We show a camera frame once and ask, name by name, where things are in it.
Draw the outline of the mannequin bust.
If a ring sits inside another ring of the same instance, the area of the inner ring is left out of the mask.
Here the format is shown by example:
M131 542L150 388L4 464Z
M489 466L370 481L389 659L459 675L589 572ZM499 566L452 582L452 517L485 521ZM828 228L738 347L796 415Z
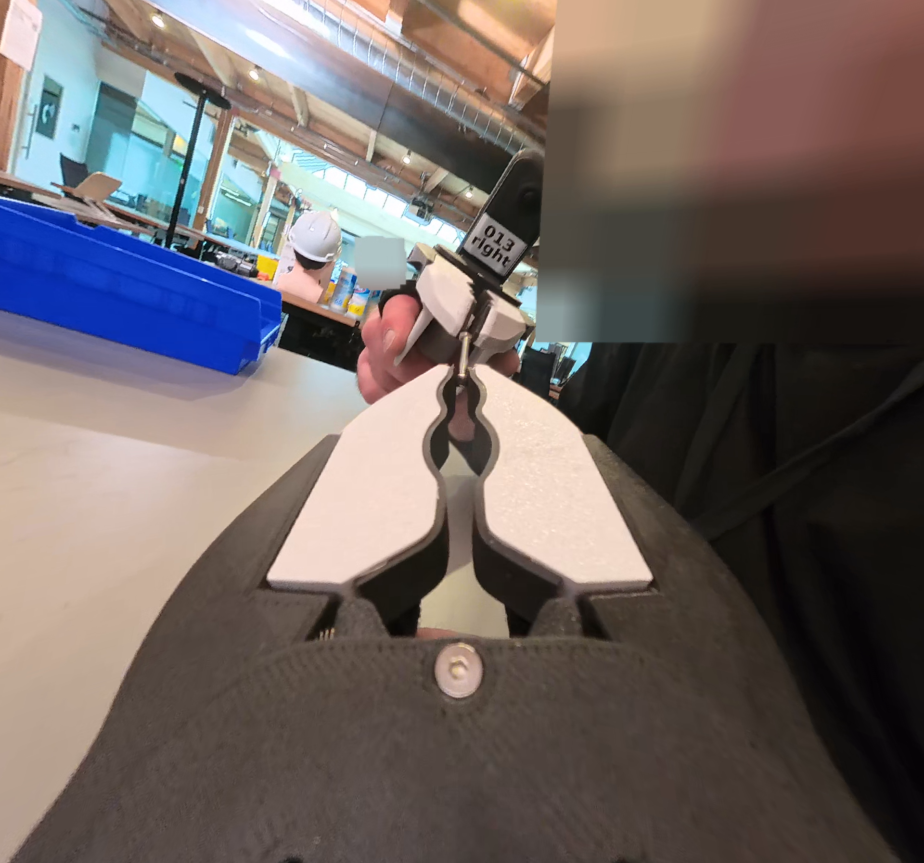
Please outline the mannequin bust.
M335 260L336 254L324 258L323 262L312 260L287 243L280 255L272 284L278 291L320 304L327 291Z

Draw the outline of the blue plastic bin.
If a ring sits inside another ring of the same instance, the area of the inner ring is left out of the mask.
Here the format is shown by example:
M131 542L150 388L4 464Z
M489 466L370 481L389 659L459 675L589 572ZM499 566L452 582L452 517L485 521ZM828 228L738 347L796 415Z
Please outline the blue plastic bin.
M1 200L1 308L236 375L279 338L258 281L52 208Z

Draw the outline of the dark framed wall picture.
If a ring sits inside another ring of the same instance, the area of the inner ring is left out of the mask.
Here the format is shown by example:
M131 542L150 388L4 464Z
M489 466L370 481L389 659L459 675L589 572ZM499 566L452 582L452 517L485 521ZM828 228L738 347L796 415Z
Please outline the dark framed wall picture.
M36 112L35 131L50 141L54 140L57 133L63 98L63 85L45 75Z

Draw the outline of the grey desk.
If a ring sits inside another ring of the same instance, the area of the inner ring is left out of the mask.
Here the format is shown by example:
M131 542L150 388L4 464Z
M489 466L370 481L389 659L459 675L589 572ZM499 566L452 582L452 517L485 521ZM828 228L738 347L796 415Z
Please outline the grey desk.
M2 315L2 861L515 861L483 695L264 576L363 404Z

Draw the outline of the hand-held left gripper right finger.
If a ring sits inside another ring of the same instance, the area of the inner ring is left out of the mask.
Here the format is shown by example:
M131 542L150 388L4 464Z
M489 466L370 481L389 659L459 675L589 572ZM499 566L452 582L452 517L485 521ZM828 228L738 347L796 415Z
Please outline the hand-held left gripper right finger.
M527 636L555 601L581 617L594 598L653 593L644 546L581 430L488 365L469 370L465 400L473 570L509 636Z

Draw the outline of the person's right hand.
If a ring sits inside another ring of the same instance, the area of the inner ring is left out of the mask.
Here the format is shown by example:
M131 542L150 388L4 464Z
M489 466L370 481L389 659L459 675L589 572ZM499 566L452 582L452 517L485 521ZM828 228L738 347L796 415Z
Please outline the person's right hand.
M373 311L362 327L364 349L357 364L360 394L374 404L435 365L415 346L407 349L410 332L421 312L416 297L399 294L388 300L382 311ZM489 365L504 377L519 372L520 360L514 349L491 357ZM468 450L475 437L475 426L463 402L456 401L449 435L460 453Z

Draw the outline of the white hard hat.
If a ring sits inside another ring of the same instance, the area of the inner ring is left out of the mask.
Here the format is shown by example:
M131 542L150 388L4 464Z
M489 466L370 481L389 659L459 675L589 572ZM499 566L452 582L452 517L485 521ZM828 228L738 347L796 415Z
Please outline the white hard hat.
M327 210L309 210L291 227L286 246L297 257L316 265L326 265L337 257L342 231L335 215Z

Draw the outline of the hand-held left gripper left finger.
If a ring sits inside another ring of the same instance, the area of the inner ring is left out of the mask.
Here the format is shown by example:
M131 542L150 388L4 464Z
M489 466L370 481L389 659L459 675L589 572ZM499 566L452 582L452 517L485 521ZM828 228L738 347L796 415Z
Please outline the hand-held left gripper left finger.
M361 598L391 626L444 578L449 402L437 365L341 431L266 576L275 591Z

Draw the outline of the paper notice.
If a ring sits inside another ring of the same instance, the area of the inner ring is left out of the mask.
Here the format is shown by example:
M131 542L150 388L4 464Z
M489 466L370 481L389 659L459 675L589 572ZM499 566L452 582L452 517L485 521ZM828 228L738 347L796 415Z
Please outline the paper notice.
M1 37L1 55L25 72L35 60L42 13L30 0L10 0Z

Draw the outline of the black floor lamp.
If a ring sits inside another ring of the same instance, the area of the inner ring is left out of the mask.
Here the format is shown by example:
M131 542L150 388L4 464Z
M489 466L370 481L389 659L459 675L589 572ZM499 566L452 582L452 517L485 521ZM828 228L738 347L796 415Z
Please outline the black floor lamp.
M222 95L207 84L203 84L201 81L197 80L191 75L183 72L175 72L174 77L179 86L190 92L192 95L196 95L198 99L191 124L191 132L187 144L187 151L179 175L177 193L173 201L172 210L167 225L167 233L165 236L164 246L170 251L172 251L174 247L175 234L179 224L179 215L182 207L182 201L184 199L188 179L191 173L191 164L198 141L199 132L202 127L202 118L204 116L206 104L212 104L215 107L219 107L225 113L227 113L232 106L225 95Z

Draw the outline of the person's black clothing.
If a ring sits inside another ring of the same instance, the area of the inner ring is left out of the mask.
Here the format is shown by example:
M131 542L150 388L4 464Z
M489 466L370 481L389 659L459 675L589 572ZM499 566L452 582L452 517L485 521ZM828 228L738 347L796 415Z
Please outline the person's black clothing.
M559 409L711 545L922 861L922 345L594 343Z

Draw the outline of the wooden board on stand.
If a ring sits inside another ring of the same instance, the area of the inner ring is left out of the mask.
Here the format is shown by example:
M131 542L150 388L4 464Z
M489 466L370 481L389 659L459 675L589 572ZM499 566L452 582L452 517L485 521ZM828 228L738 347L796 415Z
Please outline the wooden board on stand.
M63 183L53 183L63 195L79 201L89 203L104 203L119 188L122 181L102 172L94 172L86 177L78 186L70 187Z

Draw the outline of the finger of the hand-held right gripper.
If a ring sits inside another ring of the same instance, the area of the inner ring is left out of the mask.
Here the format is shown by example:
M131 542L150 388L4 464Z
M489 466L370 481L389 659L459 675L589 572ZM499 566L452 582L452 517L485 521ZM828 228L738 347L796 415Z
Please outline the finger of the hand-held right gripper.
M475 318L475 356L494 357L514 349L526 331L526 317L515 302L484 293Z
M418 259L410 266L419 273L412 285L422 308L395 364L404 361L412 349L419 349L433 363L452 363L467 347L468 364L474 365L479 349L468 330L476 306L471 279L444 258Z

